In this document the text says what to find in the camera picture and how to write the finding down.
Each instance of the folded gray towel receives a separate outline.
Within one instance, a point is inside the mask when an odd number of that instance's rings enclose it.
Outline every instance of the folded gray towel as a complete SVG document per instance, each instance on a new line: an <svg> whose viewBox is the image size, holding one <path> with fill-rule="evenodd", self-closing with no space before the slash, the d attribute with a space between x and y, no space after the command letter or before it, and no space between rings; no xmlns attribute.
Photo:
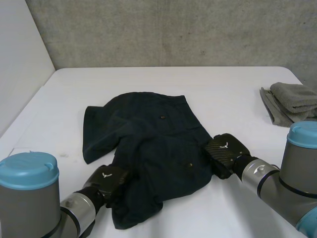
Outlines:
<svg viewBox="0 0 317 238"><path fill-rule="evenodd" d="M260 95L274 125L290 127L294 122L317 120L317 93L300 84L275 83Z"/></svg>
<svg viewBox="0 0 317 238"><path fill-rule="evenodd" d="M272 124L290 127L293 121L279 108L270 91L261 88L260 96L269 114Z"/></svg>
<svg viewBox="0 0 317 238"><path fill-rule="evenodd" d="M292 113L307 112L317 108L317 93L301 84L274 83L271 92Z"/></svg>

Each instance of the dark navy shirt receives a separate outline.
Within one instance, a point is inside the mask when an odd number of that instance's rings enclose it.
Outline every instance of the dark navy shirt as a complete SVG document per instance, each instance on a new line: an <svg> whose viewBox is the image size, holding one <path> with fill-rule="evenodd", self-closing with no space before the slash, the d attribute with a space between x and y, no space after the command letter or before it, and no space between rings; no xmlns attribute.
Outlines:
<svg viewBox="0 0 317 238"><path fill-rule="evenodd" d="M211 140L184 96L127 93L104 107L88 107L83 155L87 164L115 147L113 166L133 178L112 204L117 229L156 214L169 199L190 195L211 180Z"/></svg>

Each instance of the table surface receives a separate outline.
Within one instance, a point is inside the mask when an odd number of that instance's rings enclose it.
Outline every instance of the table surface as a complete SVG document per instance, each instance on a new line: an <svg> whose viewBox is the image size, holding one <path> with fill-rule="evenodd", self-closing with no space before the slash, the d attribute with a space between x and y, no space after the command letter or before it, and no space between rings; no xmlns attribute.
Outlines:
<svg viewBox="0 0 317 238"><path fill-rule="evenodd" d="M103 106L132 91L185 95L211 136L231 133L252 155L281 165L287 128L272 125L259 89L300 83L282 67L68 68L56 71L0 138L0 158L48 152L60 169L60 197L79 190L113 152L86 165L82 156L87 106ZM133 228L114 228L111 211L99 212L91 238L303 238L247 190L236 176L211 182L193 195L164 203L163 210Z"/></svg>

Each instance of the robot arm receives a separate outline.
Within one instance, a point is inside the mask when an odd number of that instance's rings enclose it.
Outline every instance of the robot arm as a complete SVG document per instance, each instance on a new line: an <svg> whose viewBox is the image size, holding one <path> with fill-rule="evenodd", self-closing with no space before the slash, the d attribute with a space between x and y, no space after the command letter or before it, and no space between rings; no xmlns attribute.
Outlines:
<svg viewBox="0 0 317 238"><path fill-rule="evenodd" d="M101 166L90 176L82 190L60 203L61 223L58 238L86 238L90 235L99 209L120 194L129 172L118 167Z"/></svg>
<svg viewBox="0 0 317 238"><path fill-rule="evenodd" d="M317 147L304 147L303 143L298 143L303 140L298 134L302 133L306 138L308 130L298 124L292 125L281 170L252 157L248 149L230 134L216 136L205 149L212 156L219 178L236 174L298 231L309 238L317 238Z"/></svg>

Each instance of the shirt sleeve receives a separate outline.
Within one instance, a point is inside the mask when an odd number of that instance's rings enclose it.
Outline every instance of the shirt sleeve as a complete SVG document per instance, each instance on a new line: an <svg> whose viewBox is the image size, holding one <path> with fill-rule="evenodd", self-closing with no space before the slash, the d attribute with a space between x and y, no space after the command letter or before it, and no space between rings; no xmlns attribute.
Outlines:
<svg viewBox="0 0 317 238"><path fill-rule="evenodd" d="M112 151L120 142L127 119L117 108L87 107L84 116L83 156L87 164Z"/></svg>

